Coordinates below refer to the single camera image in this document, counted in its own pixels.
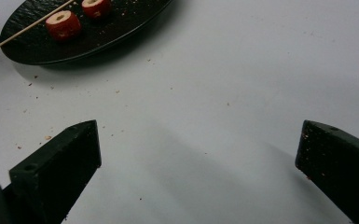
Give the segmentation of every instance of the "red object with white center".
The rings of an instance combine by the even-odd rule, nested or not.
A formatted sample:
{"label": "red object with white center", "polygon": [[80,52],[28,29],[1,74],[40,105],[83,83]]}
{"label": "red object with white center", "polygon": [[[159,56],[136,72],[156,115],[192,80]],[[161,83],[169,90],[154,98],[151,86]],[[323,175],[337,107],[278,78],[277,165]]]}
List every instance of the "red object with white center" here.
{"label": "red object with white center", "polygon": [[111,0],[84,0],[81,3],[84,14],[93,20],[99,20],[109,15]]}
{"label": "red object with white center", "polygon": [[46,20],[48,33],[56,41],[63,42],[78,36],[81,33],[80,21],[75,13],[60,11]]}

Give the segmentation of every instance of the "black plate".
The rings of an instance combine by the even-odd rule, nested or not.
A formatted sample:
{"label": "black plate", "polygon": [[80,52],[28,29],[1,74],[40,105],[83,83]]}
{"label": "black plate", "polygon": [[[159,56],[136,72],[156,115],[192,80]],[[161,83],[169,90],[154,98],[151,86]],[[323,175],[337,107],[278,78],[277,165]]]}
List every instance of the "black plate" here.
{"label": "black plate", "polygon": [[[113,46],[143,28],[172,0],[112,0],[112,12],[102,21],[91,21],[81,8],[81,0],[65,9],[73,11],[82,25],[82,34],[65,43],[55,42],[44,22],[9,41],[2,51],[17,63],[42,65],[67,63]],[[65,3],[64,0],[27,0],[7,20],[0,41],[39,20]]]}

